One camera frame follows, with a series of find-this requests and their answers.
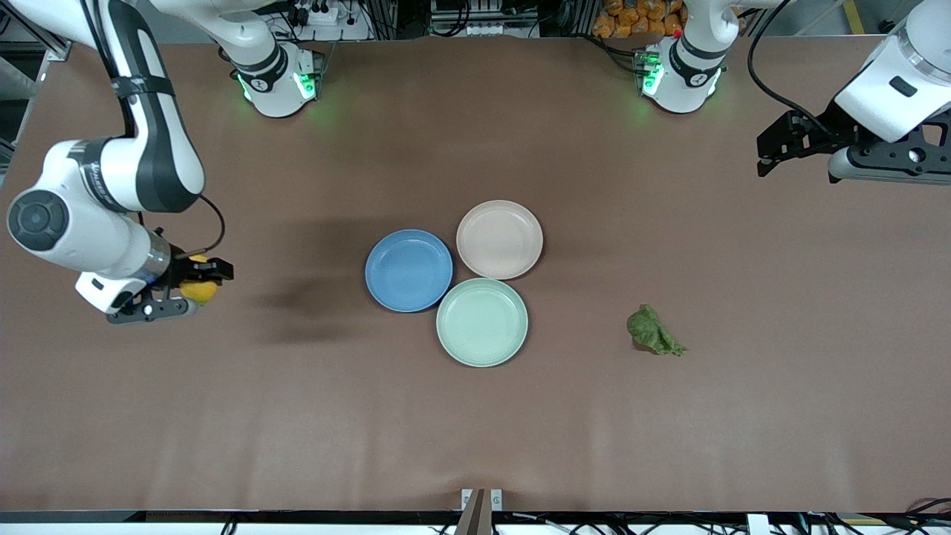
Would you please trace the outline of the brown table cover mat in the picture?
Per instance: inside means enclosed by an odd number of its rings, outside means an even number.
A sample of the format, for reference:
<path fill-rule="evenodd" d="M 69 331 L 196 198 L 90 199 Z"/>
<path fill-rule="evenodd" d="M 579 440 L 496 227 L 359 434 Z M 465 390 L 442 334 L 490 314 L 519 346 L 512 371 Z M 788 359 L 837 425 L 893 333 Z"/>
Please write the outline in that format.
<path fill-rule="evenodd" d="M 51 65 L 0 190 L 0 509 L 903 510 L 951 496 L 951 187 L 756 174 L 782 107 L 733 47 L 673 115 L 585 42 L 346 43 L 272 120 L 214 45 L 164 45 L 235 279 L 108 322 L 3 215 L 52 143 L 115 135 L 97 54 Z M 381 308 L 380 238 L 476 204 L 544 228 L 525 346 L 459 365 Z M 651 305 L 687 352 L 639 348 Z"/>

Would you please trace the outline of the yellow lemon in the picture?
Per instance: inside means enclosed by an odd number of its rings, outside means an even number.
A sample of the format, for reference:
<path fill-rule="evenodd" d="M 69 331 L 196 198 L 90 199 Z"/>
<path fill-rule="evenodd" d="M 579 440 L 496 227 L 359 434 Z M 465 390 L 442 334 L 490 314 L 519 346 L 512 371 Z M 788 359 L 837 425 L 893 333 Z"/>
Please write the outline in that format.
<path fill-rule="evenodd" d="M 179 284 L 179 292 L 184 298 L 197 302 L 204 307 L 218 291 L 218 284 L 211 278 L 210 272 L 202 267 L 191 267 Z"/>

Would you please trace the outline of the white power strip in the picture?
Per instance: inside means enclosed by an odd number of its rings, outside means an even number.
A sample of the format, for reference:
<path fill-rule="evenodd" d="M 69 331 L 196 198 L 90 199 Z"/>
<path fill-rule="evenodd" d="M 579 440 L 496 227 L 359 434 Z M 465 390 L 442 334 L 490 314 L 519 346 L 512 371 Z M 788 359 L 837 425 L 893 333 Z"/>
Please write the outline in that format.
<path fill-rule="evenodd" d="M 288 21 L 294 27 L 337 26 L 340 19 L 336 0 L 290 0 Z"/>

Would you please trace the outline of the mint green plate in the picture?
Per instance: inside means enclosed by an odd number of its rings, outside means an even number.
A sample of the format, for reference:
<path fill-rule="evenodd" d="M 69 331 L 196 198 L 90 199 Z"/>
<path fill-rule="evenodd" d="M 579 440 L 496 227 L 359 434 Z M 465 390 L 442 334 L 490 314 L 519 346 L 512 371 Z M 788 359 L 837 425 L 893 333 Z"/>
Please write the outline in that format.
<path fill-rule="evenodd" d="M 493 368 L 512 359 L 525 343 L 528 308 L 506 283 L 469 279 L 442 299 L 435 325 L 442 348 L 456 362 Z"/>

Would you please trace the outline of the blue plate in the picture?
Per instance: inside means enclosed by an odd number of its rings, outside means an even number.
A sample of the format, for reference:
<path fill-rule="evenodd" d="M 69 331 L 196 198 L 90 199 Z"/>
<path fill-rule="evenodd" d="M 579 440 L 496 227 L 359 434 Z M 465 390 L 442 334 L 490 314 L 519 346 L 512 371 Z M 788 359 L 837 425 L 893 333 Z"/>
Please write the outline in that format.
<path fill-rule="evenodd" d="M 444 241 L 418 228 L 383 237 L 371 249 L 364 268 L 371 297 L 400 313 L 425 311 L 438 304 L 454 277 L 454 258 Z"/>

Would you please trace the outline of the green lettuce leaf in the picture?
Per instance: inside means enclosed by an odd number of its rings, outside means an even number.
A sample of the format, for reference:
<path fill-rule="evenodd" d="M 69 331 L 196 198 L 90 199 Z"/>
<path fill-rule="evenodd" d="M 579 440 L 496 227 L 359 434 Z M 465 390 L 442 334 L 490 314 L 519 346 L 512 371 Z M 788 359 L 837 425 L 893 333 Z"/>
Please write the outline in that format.
<path fill-rule="evenodd" d="M 657 311 L 649 304 L 642 304 L 627 319 L 627 331 L 632 342 L 639 348 L 649 350 L 656 355 L 675 355 L 683 357 L 686 346 L 679 343 L 662 324 Z"/>

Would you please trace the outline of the bag of orange fruits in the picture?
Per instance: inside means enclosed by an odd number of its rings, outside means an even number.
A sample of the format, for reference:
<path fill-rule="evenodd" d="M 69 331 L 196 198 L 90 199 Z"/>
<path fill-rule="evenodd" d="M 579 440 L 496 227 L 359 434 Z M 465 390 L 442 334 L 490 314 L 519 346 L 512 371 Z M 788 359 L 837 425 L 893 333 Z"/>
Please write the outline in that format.
<path fill-rule="evenodd" d="M 591 34 L 602 39 L 638 33 L 679 36 L 687 18 L 684 0 L 602 0 Z"/>

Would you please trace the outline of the white background equipment box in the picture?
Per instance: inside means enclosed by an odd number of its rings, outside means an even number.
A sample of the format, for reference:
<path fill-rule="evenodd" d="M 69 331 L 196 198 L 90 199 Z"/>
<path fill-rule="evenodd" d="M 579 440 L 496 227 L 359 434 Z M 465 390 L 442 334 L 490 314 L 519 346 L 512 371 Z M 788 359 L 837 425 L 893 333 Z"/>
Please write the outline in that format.
<path fill-rule="evenodd" d="M 539 0 L 428 0 L 429 33 L 442 37 L 538 34 Z"/>

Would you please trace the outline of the aluminium frame profile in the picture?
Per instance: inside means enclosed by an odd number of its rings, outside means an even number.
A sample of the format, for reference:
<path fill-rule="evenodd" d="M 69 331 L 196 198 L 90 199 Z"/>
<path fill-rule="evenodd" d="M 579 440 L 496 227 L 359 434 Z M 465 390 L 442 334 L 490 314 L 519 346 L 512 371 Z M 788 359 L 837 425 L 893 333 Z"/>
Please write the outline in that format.
<path fill-rule="evenodd" d="M 54 62 L 68 58 L 71 44 L 16 13 L 0 10 L 0 52 L 43 54 Z"/>

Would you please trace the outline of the small metal bracket plate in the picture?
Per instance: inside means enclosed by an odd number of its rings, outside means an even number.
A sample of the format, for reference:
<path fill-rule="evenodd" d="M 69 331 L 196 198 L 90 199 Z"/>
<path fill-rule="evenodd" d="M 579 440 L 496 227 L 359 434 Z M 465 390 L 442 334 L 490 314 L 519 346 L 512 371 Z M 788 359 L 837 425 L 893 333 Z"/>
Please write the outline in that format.
<path fill-rule="evenodd" d="M 473 488 L 463 488 L 461 490 L 461 505 L 459 505 L 458 510 L 462 511 L 468 505 L 469 500 L 472 497 L 475 497 L 478 492 L 481 491 L 481 495 L 485 502 L 489 502 L 490 509 L 493 512 L 503 511 L 503 491 L 493 488 L 492 490 L 474 490 Z"/>

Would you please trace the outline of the beige plate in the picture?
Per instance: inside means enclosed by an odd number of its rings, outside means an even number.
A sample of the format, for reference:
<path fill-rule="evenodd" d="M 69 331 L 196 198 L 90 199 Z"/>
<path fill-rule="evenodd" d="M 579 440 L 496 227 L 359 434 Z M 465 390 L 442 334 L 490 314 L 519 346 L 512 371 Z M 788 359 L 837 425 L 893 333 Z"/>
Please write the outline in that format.
<path fill-rule="evenodd" d="M 459 257 L 478 276 L 510 280 L 533 270 L 545 243 L 532 211 L 508 200 L 473 207 L 456 227 Z"/>

